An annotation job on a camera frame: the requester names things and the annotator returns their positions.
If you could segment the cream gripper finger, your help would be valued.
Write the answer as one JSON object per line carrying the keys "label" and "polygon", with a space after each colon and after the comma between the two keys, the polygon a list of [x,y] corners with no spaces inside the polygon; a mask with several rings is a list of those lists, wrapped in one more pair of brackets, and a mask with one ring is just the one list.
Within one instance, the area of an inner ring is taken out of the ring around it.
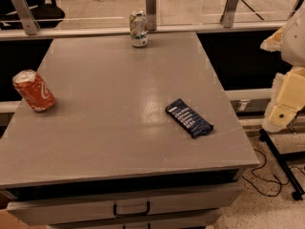
{"label": "cream gripper finger", "polygon": [[280,52],[282,46],[282,34],[285,27],[281,27],[271,36],[265,39],[261,45],[260,49],[268,52]]}
{"label": "cream gripper finger", "polygon": [[286,74],[277,73],[272,91],[262,127],[268,132],[276,133],[285,129],[305,107],[305,68],[292,67]]}

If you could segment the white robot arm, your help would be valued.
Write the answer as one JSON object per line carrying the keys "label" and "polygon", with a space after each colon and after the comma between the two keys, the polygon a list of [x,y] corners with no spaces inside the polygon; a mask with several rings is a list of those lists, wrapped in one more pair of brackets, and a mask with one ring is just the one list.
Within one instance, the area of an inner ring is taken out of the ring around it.
{"label": "white robot arm", "polygon": [[305,10],[297,10],[260,48],[280,52],[281,59],[292,65],[287,73],[275,75],[272,98],[262,121],[266,131],[276,133],[285,129],[305,107]]}

